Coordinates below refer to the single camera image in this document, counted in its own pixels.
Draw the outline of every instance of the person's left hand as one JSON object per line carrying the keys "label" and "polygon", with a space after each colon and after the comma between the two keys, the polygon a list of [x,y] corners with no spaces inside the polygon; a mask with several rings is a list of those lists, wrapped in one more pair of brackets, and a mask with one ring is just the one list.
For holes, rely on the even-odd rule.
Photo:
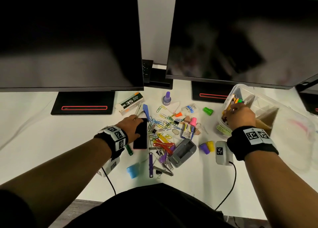
{"label": "person's left hand", "polygon": [[130,115],[129,117],[125,117],[122,121],[117,123],[115,126],[124,130],[128,136],[128,143],[130,144],[140,137],[140,134],[135,134],[136,128],[139,124],[141,124],[143,120],[138,118],[137,115]]}

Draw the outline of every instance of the pile of paper clips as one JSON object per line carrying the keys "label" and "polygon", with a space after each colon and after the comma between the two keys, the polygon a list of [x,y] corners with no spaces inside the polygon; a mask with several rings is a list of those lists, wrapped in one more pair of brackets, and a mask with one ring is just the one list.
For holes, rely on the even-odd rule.
{"label": "pile of paper clips", "polygon": [[[157,113],[161,110],[161,108],[166,109],[164,106],[160,106],[157,109]],[[160,178],[161,174],[167,174],[169,176],[173,176],[172,170],[173,166],[171,162],[168,159],[168,154],[172,154],[173,150],[175,149],[175,143],[170,142],[170,139],[173,137],[169,134],[164,135],[163,131],[168,131],[171,129],[179,129],[178,127],[179,122],[182,122],[183,119],[175,119],[173,120],[173,117],[175,114],[171,116],[167,116],[163,113],[159,114],[158,120],[149,117],[149,125],[148,125],[148,138],[150,142],[150,148],[149,150],[155,150],[156,154],[159,156],[159,158],[155,158],[161,163],[163,169],[158,168],[156,166],[153,166],[153,169],[156,170],[156,174],[158,175],[157,178]]]}

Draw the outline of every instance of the black cable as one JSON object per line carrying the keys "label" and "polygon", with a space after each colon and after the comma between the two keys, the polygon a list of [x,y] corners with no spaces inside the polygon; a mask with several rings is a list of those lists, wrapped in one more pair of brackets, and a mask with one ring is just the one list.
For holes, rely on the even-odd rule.
{"label": "black cable", "polygon": [[106,174],[106,172],[105,172],[104,168],[103,168],[103,167],[101,167],[101,169],[104,171],[104,174],[106,175],[106,178],[108,179],[108,181],[109,181],[110,185],[112,186],[112,188],[113,188],[113,190],[114,190],[114,193],[115,193],[115,195],[116,195],[115,188],[114,188],[114,186],[113,186],[112,182],[109,180],[109,178],[108,178],[108,176],[107,176],[107,174]]}
{"label": "black cable", "polygon": [[221,206],[221,204],[223,204],[223,202],[226,200],[226,198],[228,198],[228,196],[231,194],[232,190],[234,189],[234,185],[235,185],[235,181],[236,181],[236,167],[235,167],[234,163],[232,163],[232,162],[229,162],[229,163],[231,163],[234,166],[234,169],[235,169],[234,183],[233,183],[232,189],[229,191],[227,196],[225,196],[224,200],[222,200],[222,202],[217,206],[217,208],[215,210],[217,210]]}
{"label": "black cable", "polygon": [[236,221],[235,221],[235,217],[233,216],[233,219],[234,219],[234,223],[236,225],[237,228],[240,228],[237,224],[236,224]]}

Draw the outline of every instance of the red outlined slot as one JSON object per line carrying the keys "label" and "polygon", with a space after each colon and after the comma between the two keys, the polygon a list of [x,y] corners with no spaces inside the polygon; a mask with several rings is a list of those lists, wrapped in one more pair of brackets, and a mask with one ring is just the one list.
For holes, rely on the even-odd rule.
{"label": "red outlined slot", "polygon": [[62,106],[62,111],[107,110],[107,106]]}
{"label": "red outlined slot", "polygon": [[200,97],[216,98],[216,99],[224,99],[224,100],[226,100],[227,98],[227,96],[223,96],[223,95],[213,95],[213,94],[205,94],[205,93],[200,93]]}

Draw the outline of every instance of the hand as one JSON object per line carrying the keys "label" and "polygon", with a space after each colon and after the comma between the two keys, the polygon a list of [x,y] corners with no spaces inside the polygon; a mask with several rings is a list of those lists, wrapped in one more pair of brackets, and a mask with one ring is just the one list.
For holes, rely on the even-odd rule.
{"label": "hand", "polygon": [[122,121],[116,124],[117,127],[124,130],[128,135],[128,143],[130,144],[140,137],[140,134],[135,134],[136,128],[139,124],[141,124],[143,120],[138,118],[137,115],[130,115],[129,117],[125,117]]}
{"label": "hand", "polygon": [[232,131],[242,126],[256,126],[255,113],[243,103],[232,104],[225,116]]}

